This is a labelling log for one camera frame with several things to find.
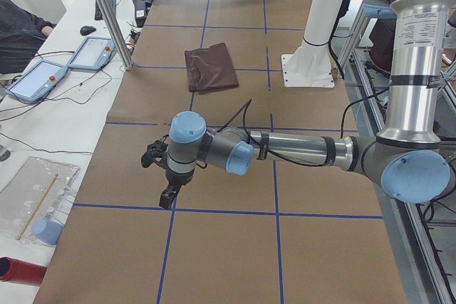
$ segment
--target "brown cloth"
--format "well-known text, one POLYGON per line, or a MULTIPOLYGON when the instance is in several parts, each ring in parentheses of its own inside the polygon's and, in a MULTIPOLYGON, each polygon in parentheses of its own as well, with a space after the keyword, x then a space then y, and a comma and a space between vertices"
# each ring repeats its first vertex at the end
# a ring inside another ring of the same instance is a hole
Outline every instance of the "brown cloth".
POLYGON ((239 87, 225 43, 185 51, 190 92, 239 87))

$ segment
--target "black keyboard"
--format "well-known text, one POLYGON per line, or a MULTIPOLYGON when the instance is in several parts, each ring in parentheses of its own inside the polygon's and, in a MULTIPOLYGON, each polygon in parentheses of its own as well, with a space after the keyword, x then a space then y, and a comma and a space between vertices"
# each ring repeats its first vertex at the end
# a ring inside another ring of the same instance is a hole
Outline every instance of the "black keyboard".
MULTIPOLYGON (((115 0, 109 0, 109 4, 113 9, 114 16, 115 16, 115 0)), ((95 20, 100 21, 103 19, 103 15, 101 14, 100 7, 98 6, 97 2, 95 2, 95 20)))

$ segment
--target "red cylinder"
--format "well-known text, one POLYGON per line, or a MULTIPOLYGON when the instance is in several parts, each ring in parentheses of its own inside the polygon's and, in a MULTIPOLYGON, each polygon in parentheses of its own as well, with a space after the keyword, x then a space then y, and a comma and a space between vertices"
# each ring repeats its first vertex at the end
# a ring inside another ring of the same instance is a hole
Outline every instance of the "red cylinder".
POLYGON ((47 269, 45 266, 4 256, 0 258, 0 281, 40 286, 47 269))

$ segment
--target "black mouse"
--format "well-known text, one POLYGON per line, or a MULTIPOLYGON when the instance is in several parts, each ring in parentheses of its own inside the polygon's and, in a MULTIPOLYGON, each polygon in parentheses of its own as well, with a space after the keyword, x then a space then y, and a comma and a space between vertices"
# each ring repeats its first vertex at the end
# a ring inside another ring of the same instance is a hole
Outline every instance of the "black mouse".
POLYGON ((85 25, 79 30, 79 33, 82 36, 87 36, 89 33, 92 33, 94 31, 96 31, 96 28, 94 28, 93 26, 85 25))

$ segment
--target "wooden stick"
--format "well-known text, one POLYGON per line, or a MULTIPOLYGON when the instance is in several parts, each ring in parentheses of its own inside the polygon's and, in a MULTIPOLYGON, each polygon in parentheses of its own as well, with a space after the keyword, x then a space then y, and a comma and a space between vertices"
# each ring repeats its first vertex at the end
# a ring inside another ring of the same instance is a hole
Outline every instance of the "wooden stick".
POLYGON ((48 196, 48 193, 50 192, 50 190, 51 190, 52 186, 54 185, 54 183, 56 182, 57 178, 58 178, 58 174, 55 174, 53 179, 52 179, 52 181, 51 181, 51 183, 49 183, 47 189, 45 190, 43 196, 40 198, 40 200, 36 204, 35 209, 31 213, 31 215, 28 218, 27 222, 24 224, 24 227, 22 227, 22 230, 16 235, 16 240, 21 240, 21 237, 23 236, 23 234, 27 230, 27 227, 29 226, 31 220, 33 220, 33 217, 35 216, 35 214, 38 211, 38 209, 40 209, 40 206, 42 205, 44 199, 46 198, 46 196, 48 196))

